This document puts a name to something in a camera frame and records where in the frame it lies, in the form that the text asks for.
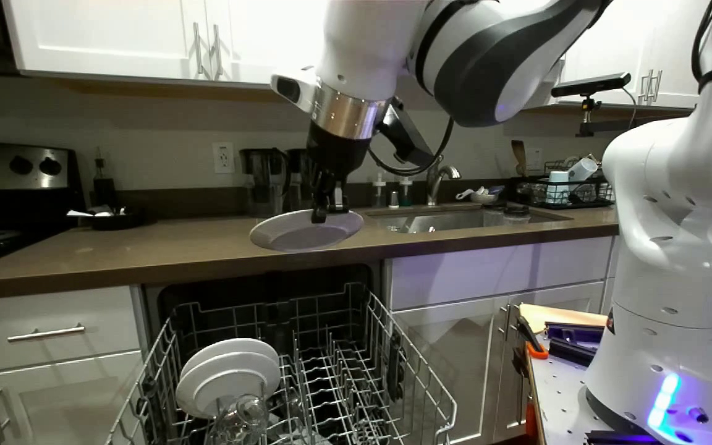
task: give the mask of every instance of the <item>backsplash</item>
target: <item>backsplash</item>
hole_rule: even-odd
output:
[[[447,115],[411,81],[400,84],[411,115],[436,149]],[[523,139],[541,157],[600,156],[605,140],[574,139],[577,118],[514,118],[494,128],[456,128],[444,163],[462,178],[514,175],[510,140]],[[156,99],[104,97],[56,87],[45,78],[0,78],[0,140],[66,146],[80,152],[81,178],[95,175],[101,152],[122,189],[231,188],[238,173],[216,173],[213,146],[295,149],[307,140],[307,118],[271,99]],[[391,161],[385,139],[376,150]],[[368,183],[378,167],[368,157],[350,181]]]

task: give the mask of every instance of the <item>open dishwasher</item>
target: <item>open dishwasher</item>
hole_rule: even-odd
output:
[[[451,439],[456,398],[368,285],[223,301],[226,295],[216,301],[170,304],[106,445]],[[176,405],[181,366],[223,339],[263,339],[279,354],[279,388],[256,396],[259,423],[250,423],[259,428],[256,435],[233,435],[227,428],[235,423],[191,417]]]

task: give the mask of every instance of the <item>blue light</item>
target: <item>blue light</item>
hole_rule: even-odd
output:
[[[648,424],[666,439],[669,442],[683,442],[677,435],[674,435],[674,424],[667,421],[667,411],[673,407],[673,401],[674,401],[674,392],[680,388],[680,375],[677,372],[667,372],[658,396],[656,396],[656,402],[653,402],[653,411],[648,414]]]

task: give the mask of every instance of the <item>dishwasher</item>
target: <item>dishwasher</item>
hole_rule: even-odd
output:
[[[227,423],[176,405],[176,386],[195,350],[245,337],[278,348],[281,375],[259,396],[259,439],[248,445],[451,442],[458,402],[363,266],[177,285],[145,299],[153,346],[106,445],[233,445]]]

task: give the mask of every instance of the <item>plate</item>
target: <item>plate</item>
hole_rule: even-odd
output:
[[[195,417],[216,417],[216,401],[226,405],[279,388],[279,360],[255,350],[231,350],[213,355],[181,375],[176,402]]]
[[[320,249],[354,238],[363,228],[363,217],[354,210],[328,212],[327,223],[311,223],[311,210],[281,212],[256,223],[250,240],[268,249],[299,252]]]
[[[271,360],[279,362],[279,354],[278,348],[271,348],[270,343],[259,341],[259,339],[226,339],[226,341],[216,341],[207,343],[206,348],[200,348],[198,354],[193,354],[185,366],[181,369],[181,379],[198,362],[210,360],[213,355],[223,355],[223,354],[233,354],[233,350],[252,350],[252,354],[263,354]]]

